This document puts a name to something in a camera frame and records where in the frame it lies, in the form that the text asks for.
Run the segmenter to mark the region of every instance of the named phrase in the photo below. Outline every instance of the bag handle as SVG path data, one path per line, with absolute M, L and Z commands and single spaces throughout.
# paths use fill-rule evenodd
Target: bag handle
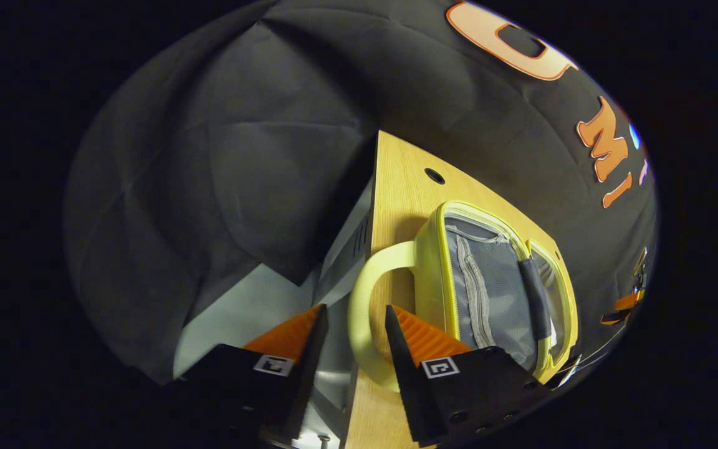
M 348 340 L 359 368 L 388 390 L 399 392 L 393 363 L 385 359 L 373 346 L 370 332 L 370 298 L 373 287 L 384 273 L 396 268 L 412 268 L 416 264 L 415 242 L 405 241 L 384 248 L 361 268 L 351 290 L 348 303 Z

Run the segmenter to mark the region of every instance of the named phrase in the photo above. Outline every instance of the mesh pocket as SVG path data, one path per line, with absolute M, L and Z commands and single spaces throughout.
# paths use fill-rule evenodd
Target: mesh pocket
M 445 226 L 462 341 L 476 348 L 501 347 L 524 369 L 533 370 L 536 341 L 511 243 L 464 217 L 447 216 Z
M 532 256 L 536 261 L 539 277 L 542 279 L 542 285 L 544 285 L 547 295 L 547 310 L 550 313 L 550 324 L 553 330 L 551 338 L 555 341 L 550 348 L 550 355 L 556 359 L 564 348 L 564 315 L 562 314 L 560 286 L 553 267 L 550 267 L 547 260 L 536 251 L 533 251 Z

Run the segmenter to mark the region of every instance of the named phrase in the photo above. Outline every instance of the yellow bag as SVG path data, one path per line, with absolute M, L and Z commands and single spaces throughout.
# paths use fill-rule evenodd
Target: yellow bag
M 373 346 L 368 315 L 373 286 L 395 268 L 414 275 L 415 314 L 447 335 L 473 349 L 502 347 L 543 384 L 566 363 L 578 340 L 567 268 L 552 239 L 536 240 L 547 235 L 536 224 L 522 213 L 508 218 L 519 228 L 474 205 L 448 201 L 414 241 L 368 259 L 351 292 L 348 336 L 371 379 L 397 390 L 393 365 Z

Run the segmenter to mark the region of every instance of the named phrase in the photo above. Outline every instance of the gray mesh fabric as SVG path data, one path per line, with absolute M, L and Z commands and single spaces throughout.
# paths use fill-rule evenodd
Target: gray mesh fabric
M 458 245 L 456 239 L 465 239 L 469 249 L 468 258 L 473 258 L 481 269 L 486 287 L 489 305 L 489 324 L 495 344 L 511 355 L 524 369 L 533 370 L 536 365 L 536 341 L 530 327 L 530 311 L 525 286 L 517 264 L 517 255 L 507 241 L 487 243 L 466 239 L 451 231 L 456 225 L 461 233 L 490 238 L 487 229 L 446 218 L 448 241 L 451 250 L 451 262 L 454 282 L 456 283 L 457 303 L 459 304 L 459 332 L 465 344 L 478 347 L 476 339 L 471 335 L 470 303 L 467 298 L 467 282 L 471 282 L 458 266 L 455 253 Z
M 532 254 L 532 257 L 539 267 L 539 277 L 542 278 L 542 284 L 545 286 L 545 293 L 547 293 L 547 310 L 550 312 L 550 319 L 553 322 L 553 329 L 555 329 L 555 337 L 558 342 L 558 344 L 551 347 L 550 355 L 558 357 L 564 342 L 564 318 L 562 315 L 561 292 L 559 292 L 558 288 L 558 279 L 556 279 L 553 268 L 550 267 L 545 258 L 539 256 L 539 253 L 536 252 Z

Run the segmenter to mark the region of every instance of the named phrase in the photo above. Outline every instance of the screw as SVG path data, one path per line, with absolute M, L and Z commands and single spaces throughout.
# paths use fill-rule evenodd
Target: screw
M 467 412 L 456 412 L 450 417 L 450 422 L 453 424 L 464 423 L 467 421 Z
M 490 430 L 492 430 L 492 426 L 493 426 L 493 424 L 484 424 L 483 426 L 478 427 L 476 429 L 476 434 L 482 434 L 484 432 L 489 432 Z

